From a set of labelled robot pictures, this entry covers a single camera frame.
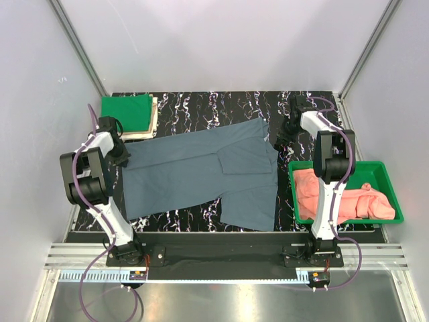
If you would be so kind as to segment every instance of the black marble table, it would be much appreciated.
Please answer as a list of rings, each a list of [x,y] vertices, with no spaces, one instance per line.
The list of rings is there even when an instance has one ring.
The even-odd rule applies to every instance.
[[[158,128],[156,138],[189,131],[200,131],[240,123],[262,117],[269,123],[269,140],[274,144],[277,132],[290,112],[288,96],[292,93],[324,97],[335,103],[331,92],[185,92],[152,93],[158,98]],[[115,93],[113,96],[143,93]],[[327,104],[316,102],[319,109]],[[341,126],[339,112],[329,112],[331,122]],[[311,160],[314,140],[301,133],[295,144],[284,146],[278,157],[278,198],[274,231],[306,231],[294,217],[294,204],[288,174],[288,163],[293,160]],[[114,178],[113,198],[126,217],[121,169],[109,165]],[[142,231],[250,231],[221,222],[222,201],[216,199],[203,205],[157,213],[131,222],[137,232]],[[341,230],[372,230],[372,225],[342,225]],[[74,231],[102,231],[95,219],[80,211]]]

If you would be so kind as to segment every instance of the white enclosure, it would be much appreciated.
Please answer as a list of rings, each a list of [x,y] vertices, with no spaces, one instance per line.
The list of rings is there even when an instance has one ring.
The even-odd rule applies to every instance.
[[[3,2],[0,29],[0,320],[21,322],[70,212],[59,157],[85,139],[99,95],[47,1]]]
[[[7,264],[1,269],[0,320],[29,321],[50,246],[62,241],[70,203],[59,157],[86,138],[86,104],[99,112],[102,91],[95,74],[108,94],[337,93],[359,70],[359,57],[393,2],[3,1],[0,250]],[[429,306],[427,21],[427,1],[402,1],[345,97],[364,159],[384,162],[393,181],[405,223],[389,227],[389,237],[404,245],[424,307]],[[70,31],[78,37],[74,43]]]
[[[340,91],[388,0],[62,0],[108,93]]]
[[[429,3],[403,1],[346,97],[363,156],[385,163],[405,221],[389,228],[404,247],[429,307]]]

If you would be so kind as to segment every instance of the gray cloth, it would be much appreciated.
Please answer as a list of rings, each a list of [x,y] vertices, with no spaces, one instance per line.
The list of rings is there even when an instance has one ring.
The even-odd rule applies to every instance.
[[[127,144],[128,220],[222,198],[221,221],[272,231],[277,156],[261,118]]]

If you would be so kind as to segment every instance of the green cloth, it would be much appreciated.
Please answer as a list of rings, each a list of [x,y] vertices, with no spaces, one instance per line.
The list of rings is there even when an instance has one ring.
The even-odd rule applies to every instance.
[[[152,97],[148,94],[101,98],[101,116],[112,116],[118,119],[124,132],[147,131],[151,115]]]

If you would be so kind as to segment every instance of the metal floor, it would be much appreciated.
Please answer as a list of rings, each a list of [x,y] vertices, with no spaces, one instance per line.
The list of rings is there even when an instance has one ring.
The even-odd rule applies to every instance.
[[[331,284],[348,279],[332,272]],[[134,300],[125,290],[100,294],[117,286],[86,283],[84,301],[97,321],[125,321]],[[340,290],[313,293],[266,284],[145,284],[137,289],[144,305],[132,321],[157,322],[256,322],[256,321],[406,321],[389,271],[363,271]],[[78,283],[59,282],[48,321],[88,321],[80,310]]]

